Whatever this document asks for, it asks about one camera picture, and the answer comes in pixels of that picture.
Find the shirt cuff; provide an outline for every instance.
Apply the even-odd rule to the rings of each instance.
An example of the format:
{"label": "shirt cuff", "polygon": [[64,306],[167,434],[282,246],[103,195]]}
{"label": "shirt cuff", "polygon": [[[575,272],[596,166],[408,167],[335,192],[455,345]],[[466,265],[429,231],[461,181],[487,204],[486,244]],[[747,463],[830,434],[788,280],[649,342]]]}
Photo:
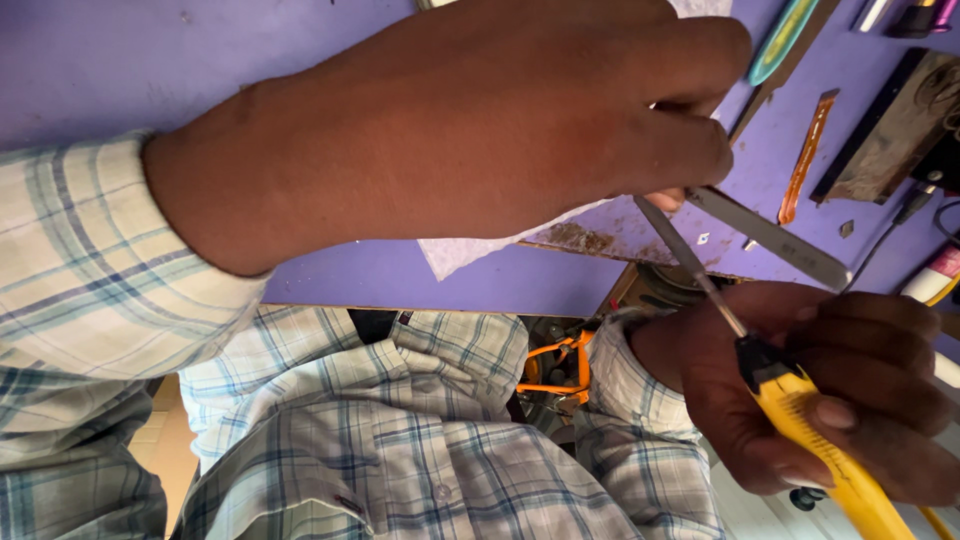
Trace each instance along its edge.
{"label": "shirt cuff", "polygon": [[630,349],[626,331],[648,319],[639,309],[620,309],[588,343],[590,411],[617,417],[648,433],[699,438],[686,412],[684,395],[651,376]]}
{"label": "shirt cuff", "polygon": [[266,277],[210,266],[170,228],[140,161],[150,136],[0,155],[0,340],[18,357],[147,379],[212,356],[252,316]]}

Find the yellow soldering iron handle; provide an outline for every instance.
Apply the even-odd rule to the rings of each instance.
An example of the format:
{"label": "yellow soldering iron handle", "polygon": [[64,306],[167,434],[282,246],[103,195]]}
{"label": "yellow soldering iron handle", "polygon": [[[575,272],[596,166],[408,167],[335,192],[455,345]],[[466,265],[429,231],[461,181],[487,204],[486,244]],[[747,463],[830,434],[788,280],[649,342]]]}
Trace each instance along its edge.
{"label": "yellow soldering iron handle", "polygon": [[830,444],[804,418],[804,403],[819,391],[803,373],[786,373],[759,385],[756,402],[783,436],[827,464],[836,487],[830,498],[843,508],[864,540],[915,540],[876,480],[859,463]]}

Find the plaid shirt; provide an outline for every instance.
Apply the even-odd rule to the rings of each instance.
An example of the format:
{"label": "plaid shirt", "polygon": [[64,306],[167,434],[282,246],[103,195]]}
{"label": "plaid shirt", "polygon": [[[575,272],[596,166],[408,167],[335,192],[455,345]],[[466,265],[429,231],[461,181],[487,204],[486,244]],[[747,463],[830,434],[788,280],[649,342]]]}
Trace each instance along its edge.
{"label": "plaid shirt", "polygon": [[589,347],[578,462],[509,422],[515,317],[416,312],[364,346],[342,309],[260,306],[265,278],[164,221],[145,139],[0,156],[0,537],[161,536],[124,443],[145,380],[173,372],[203,472],[184,537],[723,536],[683,397],[633,358],[625,315]]}

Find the yellow cable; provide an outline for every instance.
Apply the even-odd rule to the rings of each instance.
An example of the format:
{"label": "yellow cable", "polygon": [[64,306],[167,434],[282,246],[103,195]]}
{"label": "yellow cable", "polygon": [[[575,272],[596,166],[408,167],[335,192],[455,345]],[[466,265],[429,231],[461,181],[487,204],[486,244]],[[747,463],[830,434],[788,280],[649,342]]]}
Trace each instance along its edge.
{"label": "yellow cable", "polygon": [[942,291],[933,295],[933,298],[927,300],[926,302],[924,302],[924,304],[927,304],[928,306],[933,306],[934,304],[940,302],[950,293],[951,290],[953,290],[953,287],[955,287],[958,282],[960,282],[960,272],[957,272],[957,275],[954,276],[949,283],[947,283],[947,286],[944,287]]}
{"label": "yellow cable", "polygon": [[917,506],[920,509],[920,513],[924,515],[926,520],[930,522],[930,526],[933,527],[933,530],[937,531],[937,535],[940,536],[941,540],[953,540],[953,535],[950,534],[950,531],[947,529],[947,524],[944,523],[944,520],[940,519],[940,516],[937,515],[937,512],[933,508],[927,508],[926,506]]}

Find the hand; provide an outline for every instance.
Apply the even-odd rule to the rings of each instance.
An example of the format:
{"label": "hand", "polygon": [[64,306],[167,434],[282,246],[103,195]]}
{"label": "hand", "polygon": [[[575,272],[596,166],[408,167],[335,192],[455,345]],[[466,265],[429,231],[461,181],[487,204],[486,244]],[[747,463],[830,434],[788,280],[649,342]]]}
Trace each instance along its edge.
{"label": "hand", "polygon": [[[806,404],[807,420],[892,500],[957,504],[960,461],[931,440],[951,417],[950,401],[931,383],[935,311],[905,297],[836,297],[794,283],[749,282],[724,297],[748,327],[785,342],[823,393]],[[690,418],[745,489],[832,486],[827,466],[766,420],[737,372],[732,341],[716,308],[703,303],[641,327],[632,344],[644,366],[646,355],[654,358],[654,370],[668,365],[656,362],[668,352],[684,360],[673,381]]]}
{"label": "hand", "polygon": [[732,154],[703,115],[750,56],[740,23],[665,0],[465,0],[244,89],[144,165],[174,229],[236,274],[353,239],[505,236],[720,182]]}

